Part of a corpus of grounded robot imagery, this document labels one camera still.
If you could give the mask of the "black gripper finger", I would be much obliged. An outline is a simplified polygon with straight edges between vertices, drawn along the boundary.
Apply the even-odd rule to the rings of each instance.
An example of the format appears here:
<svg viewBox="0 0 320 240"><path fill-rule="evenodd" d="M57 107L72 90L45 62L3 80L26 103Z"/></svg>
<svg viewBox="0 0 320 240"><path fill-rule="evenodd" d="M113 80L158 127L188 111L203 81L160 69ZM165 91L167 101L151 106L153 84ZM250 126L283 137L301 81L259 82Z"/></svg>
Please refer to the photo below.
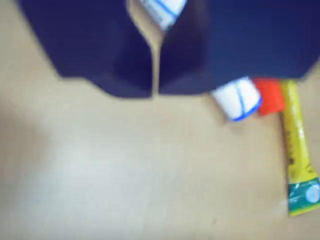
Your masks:
<svg viewBox="0 0 320 240"><path fill-rule="evenodd" d="M120 98L152 95L151 49L124 0L19 0L57 73Z"/></svg>
<svg viewBox="0 0 320 240"><path fill-rule="evenodd" d="M198 95L246 76L300 79L319 57L317 0L189 0L161 46L159 93Z"/></svg>

